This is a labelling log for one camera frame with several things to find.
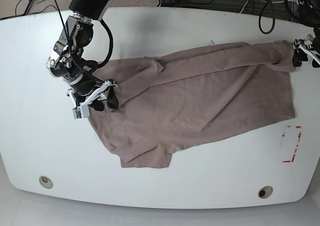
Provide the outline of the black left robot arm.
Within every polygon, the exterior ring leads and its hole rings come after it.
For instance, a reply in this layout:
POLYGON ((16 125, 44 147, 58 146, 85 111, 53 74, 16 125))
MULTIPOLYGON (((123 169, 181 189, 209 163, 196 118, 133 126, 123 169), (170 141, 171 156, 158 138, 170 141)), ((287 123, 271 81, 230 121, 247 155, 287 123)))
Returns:
POLYGON ((298 5, 298 15, 289 6, 289 0, 284 0, 285 9, 292 19, 298 23, 313 29, 314 34, 308 34, 305 38, 295 39, 293 43, 294 67, 300 67, 303 62, 308 61, 308 57, 312 58, 312 67, 320 67, 320 0, 294 0, 298 5))

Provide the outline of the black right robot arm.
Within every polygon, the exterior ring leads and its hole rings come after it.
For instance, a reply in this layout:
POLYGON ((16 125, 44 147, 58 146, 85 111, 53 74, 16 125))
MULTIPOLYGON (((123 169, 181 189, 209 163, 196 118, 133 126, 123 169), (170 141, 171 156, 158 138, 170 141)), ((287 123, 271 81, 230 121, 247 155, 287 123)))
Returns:
POLYGON ((114 40, 103 15, 113 0, 72 0, 69 9, 74 13, 62 22, 63 29, 47 60, 46 67, 53 77, 61 77, 70 89, 67 96, 72 101, 76 119, 90 115, 90 108, 96 111, 117 109, 118 99, 114 92, 117 82, 101 80, 93 73, 104 67, 111 58, 114 40), (108 53, 103 62, 85 60, 84 48, 93 38, 93 23, 98 21, 109 38, 108 53))

